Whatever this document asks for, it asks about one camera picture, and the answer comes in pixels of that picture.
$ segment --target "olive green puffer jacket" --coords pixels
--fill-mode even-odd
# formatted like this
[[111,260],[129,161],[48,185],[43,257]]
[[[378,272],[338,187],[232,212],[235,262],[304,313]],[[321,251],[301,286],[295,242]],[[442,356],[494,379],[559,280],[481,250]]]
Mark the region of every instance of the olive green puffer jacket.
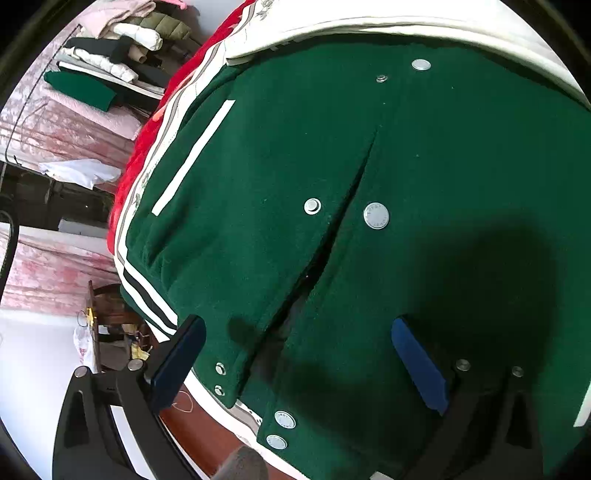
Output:
[[160,12],[151,12],[144,18],[129,17],[125,22],[156,30],[165,40],[184,40],[191,34],[191,29],[186,24]]

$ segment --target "folded clothes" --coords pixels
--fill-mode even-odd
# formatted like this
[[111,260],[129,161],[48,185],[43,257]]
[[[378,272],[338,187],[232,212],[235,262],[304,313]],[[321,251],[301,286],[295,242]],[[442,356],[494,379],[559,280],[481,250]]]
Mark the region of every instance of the folded clothes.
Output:
[[127,17],[145,17],[156,8],[151,0],[118,0],[95,2],[78,15],[78,22],[94,38],[102,38],[109,26],[122,22]]
[[127,108],[114,106],[108,112],[102,112],[50,86],[43,93],[54,102],[129,140],[135,140],[142,128],[142,123]]
[[[84,27],[82,27],[80,29],[80,31],[75,36],[75,38],[92,38],[92,39],[94,39],[92,34]],[[140,63],[145,62],[146,61],[146,54],[149,52],[149,50],[146,47],[143,47],[141,45],[134,43],[134,39],[131,37],[121,36],[115,32],[112,32],[111,30],[109,30],[99,40],[119,40],[119,39],[123,39],[123,38],[126,38],[127,41],[131,41],[131,45],[129,45],[129,52],[127,52],[127,56],[130,59],[138,61]]]
[[130,25],[127,23],[117,23],[109,27],[111,31],[133,38],[137,43],[143,45],[148,50],[156,51],[162,47],[162,37],[149,28],[139,27],[137,25]]
[[59,92],[104,112],[115,101],[115,91],[90,76],[70,72],[47,72],[43,78]]
[[102,55],[112,63],[122,63],[128,58],[129,49],[134,41],[130,37],[121,37],[118,40],[108,38],[71,38],[64,45],[65,48],[81,48],[94,55]]
[[143,82],[151,83],[152,85],[157,85],[162,88],[166,88],[170,81],[170,75],[163,70],[160,70],[156,67],[152,67],[150,65],[144,65],[142,63],[138,63],[133,60],[127,60],[126,65],[128,65],[135,73],[138,74],[139,79]]
[[105,72],[94,72],[93,70],[68,64],[64,61],[58,62],[57,65],[60,69],[66,70],[64,73],[71,72],[71,74],[76,77],[82,79],[92,79],[99,83],[102,87],[112,91],[116,96],[116,101],[113,103],[114,105],[130,105],[147,112],[153,112],[156,110],[158,102],[162,98],[161,93],[154,93],[142,86],[136,86],[132,83],[125,83]]
[[156,30],[165,40],[184,40],[191,34],[186,24],[161,12],[150,12],[145,17],[128,17],[125,23]]
[[129,83],[138,79],[138,74],[130,69],[127,65],[123,63],[112,63],[107,57],[102,55],[95,55],[88,53],[86,50],[82,50],[81,48],[74,47],[64,48],[64,52],[76,59],[84,60],[86,63],[97,67],[104,72],[108,72],[114,77],[123,80],[124,82]]

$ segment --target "green folded garment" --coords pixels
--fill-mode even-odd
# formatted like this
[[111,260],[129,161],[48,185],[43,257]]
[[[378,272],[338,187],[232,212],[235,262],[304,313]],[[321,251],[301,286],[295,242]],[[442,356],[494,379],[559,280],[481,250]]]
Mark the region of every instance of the green folded garment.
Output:
[[160,12],[151,12],[146,17],[128,17],[126,23],[156,30],[165,40],[184,40],[191,34],[191,29],[180,20]]
[[109,110],[115,100],[116,93],[113,90],[87,75],[47,72],[43,78],[59,92],[104,112]]

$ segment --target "white puffer jacket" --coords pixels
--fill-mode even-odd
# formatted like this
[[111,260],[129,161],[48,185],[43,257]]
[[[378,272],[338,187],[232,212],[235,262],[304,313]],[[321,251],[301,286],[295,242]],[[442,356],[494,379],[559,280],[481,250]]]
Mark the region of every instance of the white puffer jacket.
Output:
[[137,43],[143,45],[148,50],[156,51],[162,47],[162,37],[151,28],[144,28],[129,23],[116,23],[109,27],[111,31],[133,38]]
[[76,59],[85,61],[86,63],[97,67],[101,70],[109,72],[112,76],[123,80],[124,82],[131,83],[138,79],[138,74],[130,69],[127,65],[122,63],[112,63],[107,57],[102,55],[95,55],[88,53],[86,50],[81,48],[64,48],[64,52]]

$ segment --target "white plastic bag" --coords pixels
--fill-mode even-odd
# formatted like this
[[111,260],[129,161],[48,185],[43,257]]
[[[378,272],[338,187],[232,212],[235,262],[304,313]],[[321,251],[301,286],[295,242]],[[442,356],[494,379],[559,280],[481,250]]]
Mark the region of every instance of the white plastic bag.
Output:
[[78,325],[74,329],[74,346],[78,351],[80,363],[87,366],[93,373],[97,373],[95,366],[95,348],[90,335],[90,327]]
[[97,183],[113,181],[121,175],[120,169],[95,158],[45,162],[40,163],[39,168],[54,180],[76,183],[89,190]]

